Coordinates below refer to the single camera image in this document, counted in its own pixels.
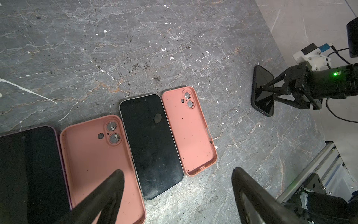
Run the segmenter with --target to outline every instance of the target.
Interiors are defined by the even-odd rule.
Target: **floor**
[[[118,115],[129,96],[195,88],[218,161],[146,201],[146,223],[238,223],[234,167],[277,197],[325,145],[309,111],[277,104],[268,118],[250,105],[253,67],[287,67],[254,0],[18,0],[0,12],[1,133],[60,132]]]
[[[292,55],[311,43],[317,46],[333,43],[336,49],[348,47],[346,24],[358,16],[357,0],[256,2],[288,66],[296,64]],[[342,51],[341,55],[350,63],[358,63],[358,58],[350,58],[348,51]],[[331,59],[332,67],[345,65],[335,54],[331,55]],[[338,116],[358,121],[358,96],[330,99],[329,106]],[[325,140],[334,141],[351,175],[358,180],[357,124],[335,118],[325,105],[321,110],[310,112]]]

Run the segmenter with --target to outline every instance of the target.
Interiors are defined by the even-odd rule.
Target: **table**
[[[287,68],[254,0],[18,0],[0,6],[0,132],[119,115],[129,96],[193,86],[215,165],[146,201],[146,223],[238,223],[231,173],[277,197],[323,148],[308,111],[250,106],[253,67]]]

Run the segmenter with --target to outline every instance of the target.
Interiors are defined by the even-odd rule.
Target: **cable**
[[[331,98],[331,97],[329,96],[329,97],[327,98],[327,100],[326,100],[326,107],[327,107],[327,109],[329,110],[329,112],[331,112],[331,113],[333,114],[333,116],[335,116],[335,117],[338,118],[338,119],[344,120],[344,121],[353,122],[353,123],[358,123],[358,121],[346,120],[346,119],[340,118],[340,117],[338,117],[337,115],[335,115],[335,114],[331,111],[331,109],[329,108],[329,106],[328,106],[328,100],[329,100],[330,98]]]
[[[340,50],[336,50],[336,48],[332,45],[331,46],[331,48],[332,48],[332,50],[334,50],[332,53],[330,53],[330,54],[328,54],[327,55],[327,57],[329,57],[331,54],[334,54],[334,53],[336,53],[337,55],[338,55],[338,57],[340,58],[340,59],[342,59],[345,63],[347,63],[347,64],[351,64],[351,63],[349,63],[346,59],[344,59],[338,52],[339,51],[343,51],[343,50],[348,50],[349,48],[343,48],[343,49],[340,49]]]

